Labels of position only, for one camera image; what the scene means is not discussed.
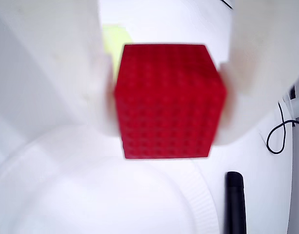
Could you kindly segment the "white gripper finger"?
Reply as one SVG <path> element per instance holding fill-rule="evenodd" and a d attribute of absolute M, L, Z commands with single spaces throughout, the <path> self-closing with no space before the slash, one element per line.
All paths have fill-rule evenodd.
<path fill-rule="evenodd" d="M 214 143 L 224 145 L 253 128 L 299 78 L 299 0 L 235 1 L 219 73 L 227 98 Z"/>
<path fill-rule="evenodd" d="M 97 0 L 0 0 L 0 165 L 60 125 L 119 133 Z"/>

